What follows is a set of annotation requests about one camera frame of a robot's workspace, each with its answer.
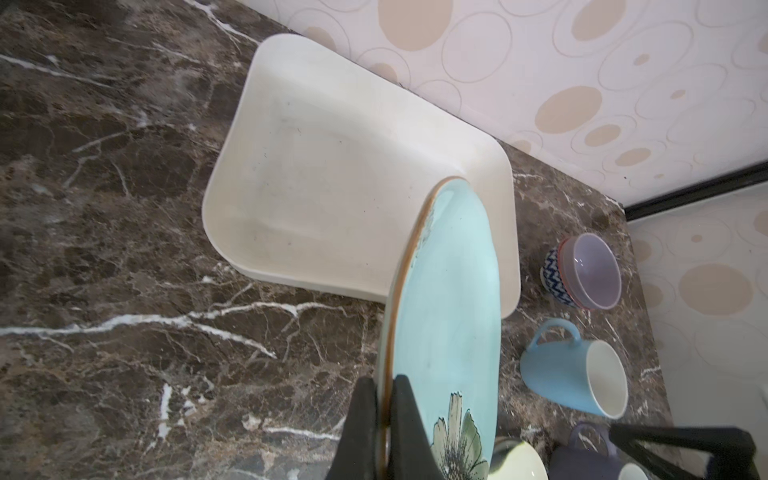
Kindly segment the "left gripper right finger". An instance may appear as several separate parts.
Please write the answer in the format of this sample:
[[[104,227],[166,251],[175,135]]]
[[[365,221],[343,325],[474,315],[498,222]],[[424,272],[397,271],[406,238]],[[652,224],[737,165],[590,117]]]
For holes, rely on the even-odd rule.
[[[390,459],[387,478],[394,480],[443,480],[409,379],[398,375],[393,382],[390,401]]]

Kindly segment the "cream plate with dark rim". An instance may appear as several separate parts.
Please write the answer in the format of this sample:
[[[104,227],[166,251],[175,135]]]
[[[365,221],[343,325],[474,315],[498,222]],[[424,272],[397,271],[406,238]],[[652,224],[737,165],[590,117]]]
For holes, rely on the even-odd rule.
[[[544,462],[529,443],[511,437],[495,439],[488,480],[547,480]]]

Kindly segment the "teal flower plate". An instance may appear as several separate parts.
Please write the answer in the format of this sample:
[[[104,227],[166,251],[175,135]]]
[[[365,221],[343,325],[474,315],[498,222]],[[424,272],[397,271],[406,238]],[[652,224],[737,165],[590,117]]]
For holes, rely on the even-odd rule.
[[[501,299],[488,215],[469,182],[429,192],[397,264],[375,374],[376,465],[394,380],[407,376],[428,450],[447,479],[485,479],[497,422]]]

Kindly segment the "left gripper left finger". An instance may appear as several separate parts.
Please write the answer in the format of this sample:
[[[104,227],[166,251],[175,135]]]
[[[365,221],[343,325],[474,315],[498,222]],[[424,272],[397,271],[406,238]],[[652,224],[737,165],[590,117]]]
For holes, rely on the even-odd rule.
[[[377,472],[378,404],[371,377],[357,380],[326,480],[374,480]]]

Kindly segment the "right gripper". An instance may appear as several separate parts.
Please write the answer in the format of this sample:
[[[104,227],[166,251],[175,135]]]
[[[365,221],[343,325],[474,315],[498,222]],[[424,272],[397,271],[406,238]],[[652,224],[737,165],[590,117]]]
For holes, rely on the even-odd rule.
[[[697,476],[644,447],[645,444],[675,447],[707,456],[704,479],[758,479],[754,463],[756,445],[749,432],[736,427],[651,427],[614,423],[609,440],[618,449],[660,479]]]

